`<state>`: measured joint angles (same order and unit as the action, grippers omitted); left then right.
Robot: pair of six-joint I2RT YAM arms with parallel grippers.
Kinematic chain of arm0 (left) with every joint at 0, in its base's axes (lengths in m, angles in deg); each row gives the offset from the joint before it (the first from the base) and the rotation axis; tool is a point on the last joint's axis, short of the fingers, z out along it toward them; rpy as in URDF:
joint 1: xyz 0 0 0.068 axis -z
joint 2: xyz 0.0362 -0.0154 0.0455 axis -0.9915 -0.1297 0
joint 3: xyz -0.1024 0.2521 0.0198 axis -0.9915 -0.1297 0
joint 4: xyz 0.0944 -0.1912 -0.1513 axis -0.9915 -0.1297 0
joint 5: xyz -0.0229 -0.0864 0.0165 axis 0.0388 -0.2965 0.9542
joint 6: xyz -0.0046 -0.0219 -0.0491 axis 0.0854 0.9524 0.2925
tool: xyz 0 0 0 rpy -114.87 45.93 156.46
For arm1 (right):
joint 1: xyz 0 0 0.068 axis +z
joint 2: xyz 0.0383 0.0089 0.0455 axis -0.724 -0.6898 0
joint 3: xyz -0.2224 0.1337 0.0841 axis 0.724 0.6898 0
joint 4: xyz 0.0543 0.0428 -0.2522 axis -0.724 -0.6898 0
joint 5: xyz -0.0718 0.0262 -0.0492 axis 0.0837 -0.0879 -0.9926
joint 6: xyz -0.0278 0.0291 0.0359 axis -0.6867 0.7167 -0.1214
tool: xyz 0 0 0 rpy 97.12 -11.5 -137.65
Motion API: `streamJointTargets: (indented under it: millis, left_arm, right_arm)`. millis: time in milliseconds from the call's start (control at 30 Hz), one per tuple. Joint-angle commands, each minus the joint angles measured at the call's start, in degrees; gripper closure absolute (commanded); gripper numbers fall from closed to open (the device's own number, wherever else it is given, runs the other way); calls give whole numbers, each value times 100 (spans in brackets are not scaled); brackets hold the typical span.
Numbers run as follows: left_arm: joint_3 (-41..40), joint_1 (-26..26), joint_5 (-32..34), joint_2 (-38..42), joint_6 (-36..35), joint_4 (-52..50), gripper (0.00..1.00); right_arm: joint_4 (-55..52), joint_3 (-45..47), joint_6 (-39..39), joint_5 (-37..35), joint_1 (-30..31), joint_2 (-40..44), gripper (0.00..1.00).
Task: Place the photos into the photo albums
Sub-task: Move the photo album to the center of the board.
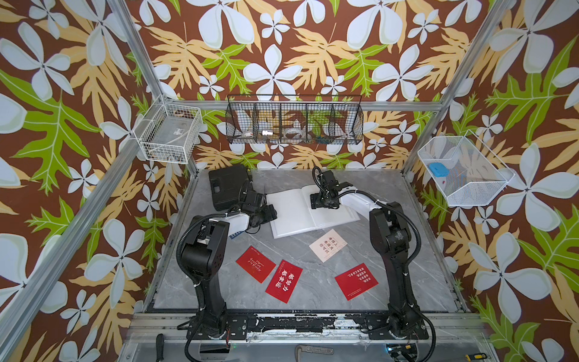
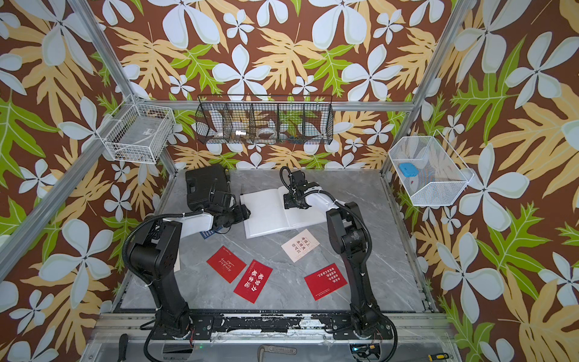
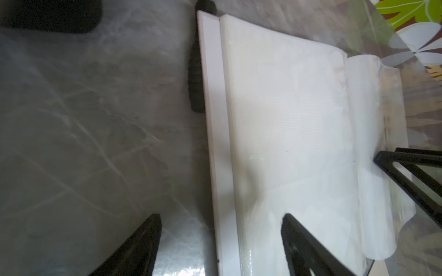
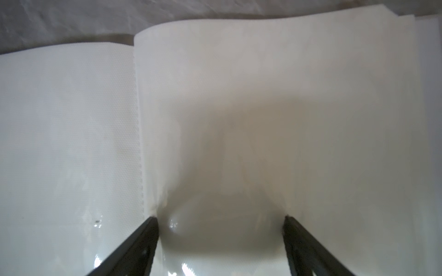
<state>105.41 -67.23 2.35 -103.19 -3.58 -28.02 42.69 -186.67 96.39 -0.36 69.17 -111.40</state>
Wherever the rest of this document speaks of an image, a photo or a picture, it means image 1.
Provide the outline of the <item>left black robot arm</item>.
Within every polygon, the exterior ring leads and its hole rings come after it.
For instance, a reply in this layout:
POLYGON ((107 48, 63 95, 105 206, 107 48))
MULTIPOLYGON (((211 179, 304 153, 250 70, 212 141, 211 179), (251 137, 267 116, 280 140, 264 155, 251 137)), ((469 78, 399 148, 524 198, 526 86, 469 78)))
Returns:
POLYGON ((219 270, 227 242, 249 230, 261 228, 277 218, 277 211, 267 203, 266 195, 245 180, 238 190, 238 200, 227 211, 196 216, 176 246, 176 262, 193 282, 198 311, 190 321, 179 325, 186 338, 218 339, 227 330, 228 310, 220 290, 219 270))

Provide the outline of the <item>red card white characters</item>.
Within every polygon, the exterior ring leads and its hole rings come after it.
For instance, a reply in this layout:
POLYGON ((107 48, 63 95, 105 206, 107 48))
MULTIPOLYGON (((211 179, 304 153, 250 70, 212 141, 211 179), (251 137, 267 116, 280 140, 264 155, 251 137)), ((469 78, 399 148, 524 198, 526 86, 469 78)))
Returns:
POLYGON ((283 260, 277 268, 265 292, 282 303, 288 303, 303 269, 283 260))

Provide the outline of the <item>white photo album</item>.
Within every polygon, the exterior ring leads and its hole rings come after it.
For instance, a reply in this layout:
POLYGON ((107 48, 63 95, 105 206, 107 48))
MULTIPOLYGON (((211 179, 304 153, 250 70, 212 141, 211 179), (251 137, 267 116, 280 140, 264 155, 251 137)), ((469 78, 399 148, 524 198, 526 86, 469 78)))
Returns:
POLYGON ((336 210, 312 209, 310 196, 317 191, 318 187, 310 185, 267 196, 268 203, 277 212, 277 218, 270 223, 274 239, 328 229, 360 219, 355 211, 346 206, 336 210))

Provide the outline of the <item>pink card red text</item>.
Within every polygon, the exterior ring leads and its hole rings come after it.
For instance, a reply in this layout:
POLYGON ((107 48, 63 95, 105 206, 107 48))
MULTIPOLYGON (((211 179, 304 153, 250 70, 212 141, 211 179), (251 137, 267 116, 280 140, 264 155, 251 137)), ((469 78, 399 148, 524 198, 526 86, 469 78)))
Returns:
POLYGON ((336 230, 331 229, 309 247, 321 262, 327 262, 347 245, 347 241, 336 230))

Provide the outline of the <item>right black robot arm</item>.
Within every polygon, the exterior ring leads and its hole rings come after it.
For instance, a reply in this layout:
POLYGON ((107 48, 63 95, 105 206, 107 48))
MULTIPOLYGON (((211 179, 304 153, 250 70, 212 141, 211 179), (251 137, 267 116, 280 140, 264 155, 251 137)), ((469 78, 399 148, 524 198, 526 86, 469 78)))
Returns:
POLYGON ((314 167, 318 192, 310 196, 313 209, 349 207, 369 220, 369 239, 381 256, 388 280, 386 330, 396 339, 426 336, 428 324, 415 298, 409 265, 422 248, 418 228, 397 202, 382 202, 351 183, 339 182, 330 170, 314 167))

